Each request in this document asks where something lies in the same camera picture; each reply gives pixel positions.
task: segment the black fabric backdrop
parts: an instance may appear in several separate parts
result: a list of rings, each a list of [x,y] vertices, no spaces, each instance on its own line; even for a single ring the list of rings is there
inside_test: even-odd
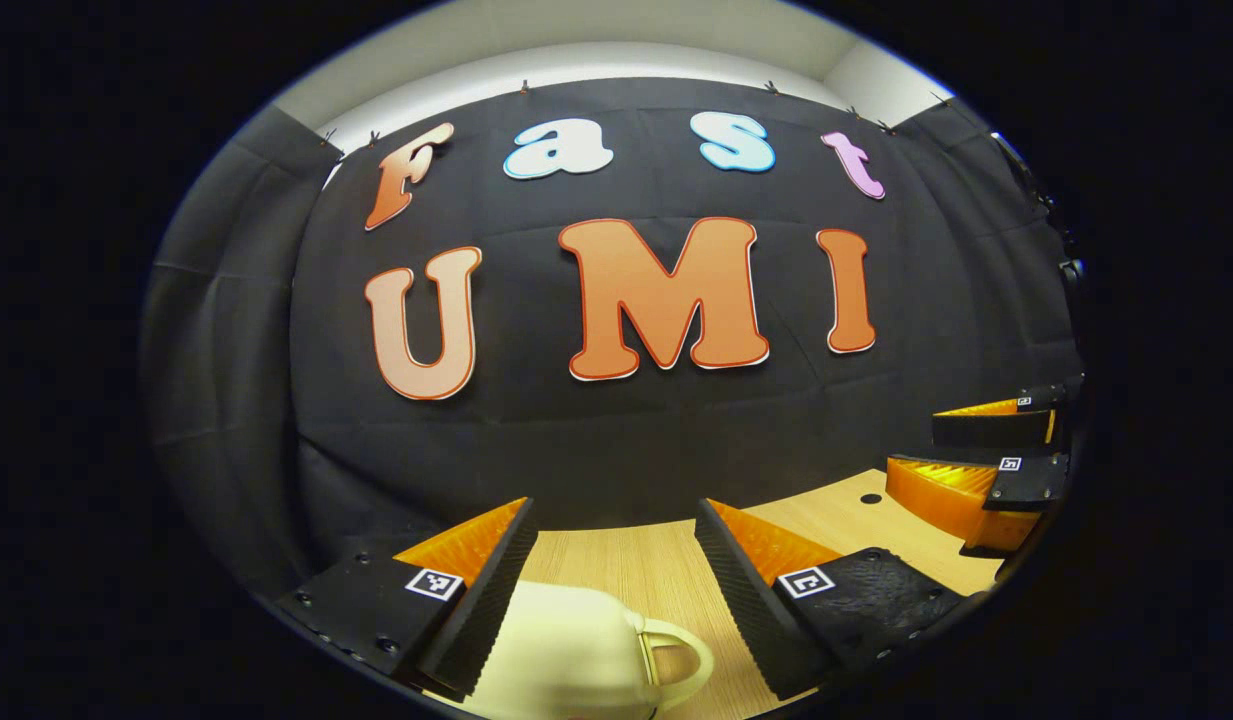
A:
[[[776,166],[723,173],[689,118],[743,113]],[[507,178],[517,133],[581,117],[615,152],[598,173]],[[380,159],[441,122],[456,133],[409,208],[363,228]],[[868,152],[882,201],[821,143]],[[932,411],[1010,397],[1079,370],[1055,265],[1059,238],[967,108],[937,105],[882,132],[852,113],[753,88],[623,78],[538,88],[454,108],[342,162],[270,108],[195,184],[171,223],[145,307],[155,446],[182,503],[247,587],[276,595],[364,542],[406,546],[520,496],[546,529],[684,519],[709,496],[752,505],[930,443]],[[686,355],[581,383],[580,275],[557,233],[621,218],[672,269],[695,219],[758,232],[750,253],[761,365],[703,370]],[[836,355],[829,261],[816,232],[868,243],[875,345]],[[363,288],[411,268],[407,330],[441,350],[424,266],[475,245],[476,358],[456,396],[418,402],[380,377]],[[688,343],[698,338],[699,316]]]

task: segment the white wall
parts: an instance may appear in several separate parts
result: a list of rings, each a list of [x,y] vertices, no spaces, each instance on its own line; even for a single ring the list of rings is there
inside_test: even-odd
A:
[[[327,136],[333,128],[337,129],[332,144],[348,154],[366,145],[374,131],[387,136],[444,110],[515,92],[523,86],[524,79],[529,86],[541,88],[612,76],[711,79],[751,88],[762,88],[763,83],[773,81],[784,95],[804,97],[832,108],[848,106],[821,83],[758,60],[678,44],[578,42],[535,47],[434,73],[348,110],[319,127],[318,133]]]
[[[843,59],[837,60],[825,76],[825,85],[848,105],[854,105],[862,118],[882,120],[889,126],[953,97],[932,78],[867,39],[858,41]]]

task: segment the letter m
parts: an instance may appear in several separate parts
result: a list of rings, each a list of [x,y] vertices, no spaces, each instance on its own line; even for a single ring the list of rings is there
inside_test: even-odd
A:
[[[621,312],[662,370],[677,364],[697,307],[700,337],[692,361],[705,369],[757,365],[768,342],[758,333],[748,248],[750,223],[704,218],[692,227],[673,272],[624,219],[587,219],[559,233],[559,245],[580,264],[584,346],[571,359],[580,381],[625,378],[639,355],[625,345]]]

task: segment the pink letter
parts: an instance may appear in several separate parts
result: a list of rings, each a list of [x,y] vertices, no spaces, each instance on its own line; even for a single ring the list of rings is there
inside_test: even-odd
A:
[[[848,141],[848,136],[845,136],[841,132],[822,134],[821,142],[832,147],[832,149],[837,152],[838,159],[843,162],[843,169],[848,173],[848,178],[852,178],[852,182],[859,189],[861,192],[873,197],[874,200],[882,200],[882,196],[884,196],[882,182],[869,178],[868,170],[864,169],[864,164],[869,160],[869,157],[864,154],[864,150],[861,150],[857,145],[852,145],[852,141]]]

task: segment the orange letter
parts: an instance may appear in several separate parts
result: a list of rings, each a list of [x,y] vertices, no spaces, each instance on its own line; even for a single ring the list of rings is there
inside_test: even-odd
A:
[[[407,346],[404,295],[411,270],[398,268],[367,281],[363,291],[372,306],[372,337],[380,375],[390,387],[411,399],[441,399],[460,392],[473,372],[473,313],[469,302],[469,277],[483,261],[476,247],[435,255],[425,265],[425,277],[438,284],[438,318],[443,353],[433,364],[416,362]]]
[[[407,181],[423,181],[425,173],[429,173],[429,160],[434,159],[432,143],[448,142],[455,132],[456,128],[451,123],[443,123],[380,160],[377,203],[367,216],[364,229],[379,228],[386,219],[402,213],[407,205],[411,205],[411,192],[404,192]]]
[[[873,346],[873,325],[864,297],[864,238],[847,231],[821,231],[816,243],[830,256],[834,281],[834,327],[829,345],[835,353],[859,353]]]
[[[679,361],[688,327],[700,306],[700,338],[692,361],[702,367],[757,365],[767,359],[758,334],[748,247],[758,240],[750,223],[698,219],[674,272],[666,272],[651,247],[624,219],[588,219],[559,233],[559,245],[580,264],[584,348],[571,359],[580,381],[624,378],[637,370],[625,346],[621,309],[662,370]]]

